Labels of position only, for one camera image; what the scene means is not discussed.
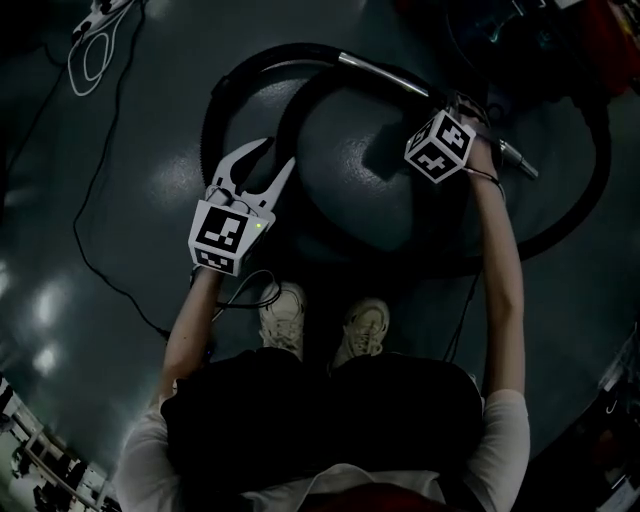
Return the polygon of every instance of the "floor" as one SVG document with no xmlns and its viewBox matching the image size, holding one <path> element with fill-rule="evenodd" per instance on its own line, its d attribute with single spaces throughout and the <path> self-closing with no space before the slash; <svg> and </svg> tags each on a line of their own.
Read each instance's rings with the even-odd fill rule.
<svg viewBox="0 0 640 512">
<path fill-rule="evenodd" d="M 149 0 L 118 129 L 80 232 L 90 260 L 130 291 L 154 322 L 170 328 L 188 290 L 187 234 L 203 193 L 200 130 L 213 85 L 260 50 L 312 41 L 405 67 L 444 87 L 436 47 L 407 30 L 390 4 Z M 52 2 L 43 38 L 58 59 L 66 58 L 68 35 L 87 7 L 87 1 Z M 138 16 L 131 12 L 122 23 L 111 68 L 95 93 L 77 98 L 63 78 L 9 176 L 0 230 L 0 369 L 43 423 L 108 472 L 152 395 L 164 342 L 125 298 L 83 265 L 71 225 L 99 159 Z M 312 72 L 312 66 L 282 70 L 283 81 L 276 74 L 257 90 L 235 117 L 227 150 L 274 135 L 288 99 Z M 0 111 L 9 155 L 56 73 L 41 52 L 3 64 Z M 534 454 L 595 396 L 636 316 L 640 99 L 618 98 L 610 114 L 613 172 L 603 200 L 569 238 L 524 264 L 526 394 Z M 364 240 L 391 248 L 411 229 L 406 205 L 417 178 L 400 164 L 381 177 L 370 171 L 363 154 L 401 117 L 396 107 L 374 97 L 340 91 L 309 116 L 298 155 L 303 181 L 327 216 Z M 503 174 L 522 239 L 576 200 L 590 176 L 593 150 L 568 100 L 521 114 L 506 132 L 541 172 L 536 182 L 514 171 Z M 400 155 L 393 161 L 401 161 Z M 264 176 L 268 167 L 259 164 L 257 175 Z M 474 220 L 469 207 L 463 232 L 470 251 L 477 250 Z M 366 290 L 321 276 L 299 277 L 312 288 L 310 312 L 318 327 L 309 339 L 314 343 L 339 339 L 340 309 L 358 291 L 378 293 L 392 311 L 386 348 L 420 357 L 443 355 L 471 282 L 415 278 L 396 282 L 390 291 L 378 284 L 393 281 L 394 271 L 382 268 L 370 275 Z M 225 282 L 226 296 L 237 282 Z M 478 376 L 485 352 L 481 291 L 470 306 L 457 357 Z M 257 347 L 257 328 L 255 311 L 223 315 L 214 327 L 214 357 Z"/>
</svg>

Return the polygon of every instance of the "red object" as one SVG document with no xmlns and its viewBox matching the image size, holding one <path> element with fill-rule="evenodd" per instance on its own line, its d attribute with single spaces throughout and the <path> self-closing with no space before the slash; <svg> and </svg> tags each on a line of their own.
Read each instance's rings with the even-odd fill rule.
<svg viewBox="0 0 640 512">
<path fill-rule="evenodd" d="M 599 78 L 614 96 L 640 77 L 640 52 L 606 0 L 584 0 L 570 8 L 580 41 Z"/>
</svg>

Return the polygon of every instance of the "vacuum hose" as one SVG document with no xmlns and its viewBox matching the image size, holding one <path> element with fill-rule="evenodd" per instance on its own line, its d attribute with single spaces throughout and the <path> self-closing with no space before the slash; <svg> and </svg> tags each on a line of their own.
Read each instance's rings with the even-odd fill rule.
<svg viewBox="0 0 640 512">
<path fill-rule="evenodd" d="M 280 166 L 295 156 L 297 137 L 310 110 L 338 87 L 355 86 L 372 90 L 377 95 L 400 104 L 405 112 L 415 115 L 416 120 L 422 123 L 426 114 L 434 108 L 440 109 L 446 105 L 444 95 L 406 70 L 371 63 L 370 65 L 378 70 L 378 76 L 376 76 L 366 67 L 358 68 L 349 65 L 349 57 L 353 57 L 356 62 L 367 62 L 330 46 L 312 43 L 287 44 L 250 57 L 229 75 L 224 76 L 212 91 L 202 129 L 200 156 L 205 186 L 211 183 L 218 162 L 224 156 L 224 137 L 231 117 L 242 100 L 246 98 L 250 85 L 258 75 L 276 65 L 293 61 L 317 61 L 333 66 L 311 78 L 287 105 L 276 138 L 276 165 Z M 379 76 L 384 75 L 385 72 L 392 73 L 401 80 L 396 80 L 395 84 L 385 81 Z M 419 95 L 407 87 L 398 87 L 397 82 L 401 81 L 409 81 L 426 93 Z M 574 100 L 574 102 L 581 110 L 591 131 L 596 149 L 595 168 L 585 191 L 563 217 L 541 233 L 518 244 L 520 258 L 523 261 L 553 247 L 577 228 L 595 208 L 609 179 L 611 136 L 606 103 L 593 99 Z M 345 233 L 328 220 L 306 195 L 299 173 L 291 177 L 292 185 L 297 187 L 297 193 L 288 194 L 287 197 L 290 198 L 289 200 L 296 201 L 296 208 L 298 208 L 296 212 L 304 208 L 304 214 L 297 214 L 295 217 L 304 217 L 306 224 L 317 226 L 317 232 L 325 235 L 324 242 L 355 255 L 361 260 L 359 264 L 378 268 L 381 265 L 382 268 L 391 265 L 386 268 L 404 269 L 408 274 L 420 277 L 458 277 L 477 273 L 482 267 L 481 257 L 455 257 L 444 254 L 434 256 L 433 245 L 434 240 L 444 245 L 447 237 L 454 231 L 453 227 L 462 218 L 467 202 L 468 180 L 461 179 L 461 176 L 462 173 L 458 173 L 439 186 L 438 202 L 450 211 L 442 215 L 441 218 L 446 220 L 440 223 L 434 233 L 431 233 L 429 245 L 426 242 L 412 242 L 393 252 L 373 248 Z"/>
</svg>

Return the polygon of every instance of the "white sneaker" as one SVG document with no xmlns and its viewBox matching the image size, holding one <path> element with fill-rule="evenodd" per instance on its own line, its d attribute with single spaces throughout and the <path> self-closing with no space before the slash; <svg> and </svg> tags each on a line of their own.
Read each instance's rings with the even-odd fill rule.
<svg viewBox="0 0 640 512">
<path fill-rule="evenodd" d="M 342 344 L 333 368 L 354 357 L 380 354 L 382 340 L 389 330 L 389 317 L 389 308 L 380 299 L 362 299 L 351 306 L 344 320 Z"/>
<path fill-rule="evenodd" d="M 302 361 L 302 330 L 307 299 L 300 286 L 283 282 L 280 297 L 273 304 L 260 309 L 260 336 L 263 346 L 288 350 Z M 267 286 L 260 300 L 273 297 L 275 283 Z"/>
</svg>

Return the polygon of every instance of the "hand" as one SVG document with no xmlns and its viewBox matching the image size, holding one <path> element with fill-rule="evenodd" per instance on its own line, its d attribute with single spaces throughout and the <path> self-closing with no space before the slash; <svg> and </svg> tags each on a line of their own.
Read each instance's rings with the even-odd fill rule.
<svg viewBox="0 0 640 512">
<path fill-rule="evenodd" d="M 460 103 L 467 106 L 474 112 L 478 111 L 474 105 L 465 100 L 461 100 Z M 461 115 L 460 121 L 462 122 L 462 124 L 469 123 L 470 121 L 480 122 L 480 116 L 478 115 L 478 117 L 469 118 L 467 116 Z M 491 144 L 482 137 L 476 136 L 476 138 L 474 139 L 473 145 L 471 146 L 471 151 L 469 152 L 467 165 L 472 169 L 477 169 L 478 171 L 489 173 L 495 178 L 498 177 L 498 173 L 493 166 L 493 159 L 491 157 Z"/>
</svg>

